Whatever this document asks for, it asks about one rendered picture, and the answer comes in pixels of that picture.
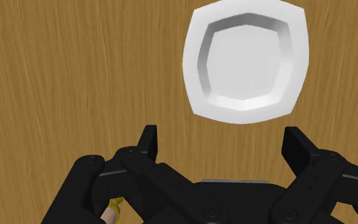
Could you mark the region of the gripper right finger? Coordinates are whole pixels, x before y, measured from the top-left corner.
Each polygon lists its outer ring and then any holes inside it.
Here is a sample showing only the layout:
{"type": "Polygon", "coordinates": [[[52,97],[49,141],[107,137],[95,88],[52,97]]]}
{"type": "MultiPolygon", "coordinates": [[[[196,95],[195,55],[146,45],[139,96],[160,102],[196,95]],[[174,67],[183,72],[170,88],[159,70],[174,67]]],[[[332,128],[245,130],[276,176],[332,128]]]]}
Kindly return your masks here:
{"type": "Polygon", "coordinates": [[[282,156],[295,180],[270,208],[268,224],[343,224],[331,215],[339,202],[358,214],[358,166],[323,150],[297,127],[286,127],[282,156]]]}

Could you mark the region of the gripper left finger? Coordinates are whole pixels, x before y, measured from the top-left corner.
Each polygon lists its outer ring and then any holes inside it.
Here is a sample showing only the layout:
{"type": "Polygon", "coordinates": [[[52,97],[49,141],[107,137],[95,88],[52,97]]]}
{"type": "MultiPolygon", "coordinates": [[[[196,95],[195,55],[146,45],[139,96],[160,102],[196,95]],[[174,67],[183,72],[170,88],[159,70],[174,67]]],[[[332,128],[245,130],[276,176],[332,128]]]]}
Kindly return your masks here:
{"type": "Polygon", "coordinates": [[[107,224],[109,200],[124,197],[144,224],[225,224],[225,209],[169,165],[156,164],[156,125],[145,126],[137,146],[108,161],[78,158],[41,224],[107,224]]]}

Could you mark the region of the yellow and pink figure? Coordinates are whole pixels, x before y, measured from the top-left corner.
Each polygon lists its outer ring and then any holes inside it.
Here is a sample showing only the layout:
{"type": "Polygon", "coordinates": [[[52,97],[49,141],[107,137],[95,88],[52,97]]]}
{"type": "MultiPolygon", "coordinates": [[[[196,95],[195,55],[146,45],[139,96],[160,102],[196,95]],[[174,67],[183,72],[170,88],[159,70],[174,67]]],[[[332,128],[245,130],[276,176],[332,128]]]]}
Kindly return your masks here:
{"type": "Polygon", "coordinates": [[[118,224],[118,221],[120,219],[120,204],[123,201],[123,197],[111,199],[100,218],[106,224],[118,224]]]}

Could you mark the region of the white square plate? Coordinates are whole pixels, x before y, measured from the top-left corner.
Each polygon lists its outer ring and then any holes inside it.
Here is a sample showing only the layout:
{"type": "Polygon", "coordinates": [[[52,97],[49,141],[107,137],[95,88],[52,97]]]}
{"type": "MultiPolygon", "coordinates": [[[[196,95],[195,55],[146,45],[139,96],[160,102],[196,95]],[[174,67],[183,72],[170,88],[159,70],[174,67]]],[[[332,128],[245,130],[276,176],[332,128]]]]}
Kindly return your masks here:
{"type": "Polygon", "coordinates": [[[248,124],[292,112],[308,62],[303,8],[283,0],[220,0],[193,12],[182,73],[194,114],[248,124]]]}

